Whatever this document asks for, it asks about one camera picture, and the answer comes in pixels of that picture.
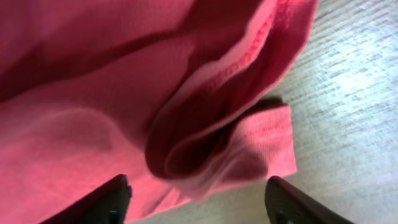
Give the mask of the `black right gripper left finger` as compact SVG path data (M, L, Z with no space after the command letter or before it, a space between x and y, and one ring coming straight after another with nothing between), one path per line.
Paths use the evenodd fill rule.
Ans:
M41 224L124 224L132 187L119 174Z

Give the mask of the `red printed t-shirt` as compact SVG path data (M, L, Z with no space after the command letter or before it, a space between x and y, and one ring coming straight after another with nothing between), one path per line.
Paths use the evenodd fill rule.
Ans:
M314 0L2 0L1 222L115 175L129 221L297 170L290 107L259 105Z

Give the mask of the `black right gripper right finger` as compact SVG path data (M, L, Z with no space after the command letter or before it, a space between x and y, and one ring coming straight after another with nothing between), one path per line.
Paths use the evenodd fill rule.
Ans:
M279 176L267 181L264 202L271 224L353 224Z

